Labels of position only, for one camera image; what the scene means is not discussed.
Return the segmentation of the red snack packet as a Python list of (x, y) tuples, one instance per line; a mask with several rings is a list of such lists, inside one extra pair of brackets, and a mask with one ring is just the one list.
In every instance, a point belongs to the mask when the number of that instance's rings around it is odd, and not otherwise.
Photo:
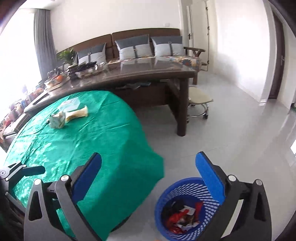
[(202, 207), (203, 207), (202, 201), (195, 203), (194, 222), (198, 222), (198, 223), (200, 222), (199, 216), (200, 216)]

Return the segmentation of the white green snack bag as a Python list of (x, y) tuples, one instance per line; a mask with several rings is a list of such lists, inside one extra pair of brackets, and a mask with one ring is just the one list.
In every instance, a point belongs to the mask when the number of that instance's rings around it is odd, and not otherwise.
[(49, 126), (54, 129), (61, 129), (66, 122), (66, 114), (62, 111), (49, 117)]

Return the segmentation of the yellow cracker packet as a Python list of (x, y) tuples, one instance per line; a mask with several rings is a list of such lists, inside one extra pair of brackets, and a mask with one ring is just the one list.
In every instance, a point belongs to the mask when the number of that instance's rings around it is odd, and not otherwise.
[(82, 109), (66, 112), (65, 121), (68, 123), (73, 119), (87, 117), (87, 116), (88, 116), (88, 107), (85, 105), (84, 108)]

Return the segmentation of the blue plastic trash basket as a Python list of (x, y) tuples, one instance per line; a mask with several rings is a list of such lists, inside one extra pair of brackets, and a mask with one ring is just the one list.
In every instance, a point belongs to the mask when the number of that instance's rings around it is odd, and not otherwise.
[[(199, 201), (203, 207), (198, 223), (194, 222), (194, 212)], [(196, 240), (219, 206), (202, 178), (185, 178), (172, 184), (159, 198), (154, 211), (156, 226), (168, 240)]]

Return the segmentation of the green tablecloth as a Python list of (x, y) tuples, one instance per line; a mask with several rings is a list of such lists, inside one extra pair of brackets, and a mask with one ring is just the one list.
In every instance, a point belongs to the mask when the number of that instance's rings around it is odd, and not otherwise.
[(18, 132), (1, 164), (21, 162), (44, 166), (44, 182), (56, 181), (83, 165), (93, 153), (102, 166), (85, 198), (78, 203), (94, 231), (106, 240), (130, 216), (164, 176), (164, 161), (149, 146), (136, 114), (108, 91), (71, 94), (88, 116), (51, 128), (47, 121), (58, 110), (58, 100), (33, 116)]

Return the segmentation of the clear plastic tissue box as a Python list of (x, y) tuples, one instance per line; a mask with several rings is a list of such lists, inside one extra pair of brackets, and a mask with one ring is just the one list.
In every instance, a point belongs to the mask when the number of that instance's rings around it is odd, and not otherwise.
[(66, 113), (66, 112), (71, 112), (71, 111), (77, 110), (79, 105), (80, 105), (80, 100), (78, 97), (75, 97), (75, 98), (72, 98), (72, 99), (62, 102), (58, 106), (58, 109), (59, 109), (59, 111)]

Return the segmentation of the glass fruit tray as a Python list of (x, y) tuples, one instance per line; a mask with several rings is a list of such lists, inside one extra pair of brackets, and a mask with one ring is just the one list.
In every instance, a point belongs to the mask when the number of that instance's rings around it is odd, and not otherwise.
[(97, 64), (96, 61), (89, 63), (83, 62), (78, 65), (75, 74), (79, 79), (87, 78), (101, 73), (104, 70), (105, 65), (106, 63), (104, 62), (99, 64)]

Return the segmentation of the grey curtain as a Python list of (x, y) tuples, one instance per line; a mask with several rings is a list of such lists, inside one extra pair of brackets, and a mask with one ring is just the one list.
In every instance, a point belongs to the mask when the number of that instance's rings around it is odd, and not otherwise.
[(57, 63), (50, 14), (47, 9), (35, 9), (34, 13), (34, 44), (42, 80), (48, 78)]

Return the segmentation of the potted green plant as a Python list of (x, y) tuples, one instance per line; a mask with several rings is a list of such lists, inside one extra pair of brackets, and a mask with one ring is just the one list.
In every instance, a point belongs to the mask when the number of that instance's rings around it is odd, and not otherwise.
[(62, 72), (67, 72), (71, 80), (78, 77), (75, 74), (78, 67), (78, 54), (73, 48), (68, 48), (57, 53), (57, 65)]

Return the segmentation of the beige round stool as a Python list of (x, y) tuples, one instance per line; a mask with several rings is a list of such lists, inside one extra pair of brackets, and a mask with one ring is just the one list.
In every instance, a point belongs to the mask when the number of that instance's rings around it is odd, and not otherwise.
[(209, 116), (209, 103), (213, 102), (213, 99), (204, 93), (202, 90), (195, 86), (190, 86), (188, 90), (188, 108), (200, 105), (203, 107), (204, 111), (201, 114), (187, 114), (187, 123), (189, 123), (189, 118), (197, 118), (203, 116), (203, 119), (207, 120)]

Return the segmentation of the grey white cushion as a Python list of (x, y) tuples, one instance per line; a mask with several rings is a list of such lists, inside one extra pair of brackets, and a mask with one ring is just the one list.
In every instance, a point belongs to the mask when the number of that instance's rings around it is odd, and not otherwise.
[(152, 56), (149, 35), (115, 40), (115, 43), (119, 52), (119, 60), (121, 61)]
[(182, 36), (151, 37), (156, 57), (185, 56)]
[(106, 43), (96, 45), (78, 52), (78, 64), (96, 62), (97, 64), (106, 63)]

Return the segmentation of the dark wooden coffee table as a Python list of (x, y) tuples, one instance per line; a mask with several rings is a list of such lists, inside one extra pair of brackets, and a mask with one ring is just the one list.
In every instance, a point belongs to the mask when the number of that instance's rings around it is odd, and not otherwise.
[(144, 58), (106, 65), (98, 74), (69, 80), (49, 93), (43, 93), (25, 108), (34, 116), (62, 97), (76, 92), (108, 90), (122, 98), (131, 108), (168, 105), (177, 122), (177, 135), (187, 128), (189, 79), (196, 72), (165, 57)]

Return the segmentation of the brown wooden sofa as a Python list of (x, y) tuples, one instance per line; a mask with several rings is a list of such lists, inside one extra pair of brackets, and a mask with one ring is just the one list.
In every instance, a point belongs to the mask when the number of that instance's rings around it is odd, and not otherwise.
[(177, 28), (144, 28), (119, 31), (86, 40), (69, 47), (76, 52), (74, 62), (87, 61), (90, 56), (98, 64), (113, 60), (132, 60), (148, 57), (168, 57), (195, 70), (193, 84), (198, 72), (205, 65), (200, 59), (201, 48), (183, 45), (181, 31)]

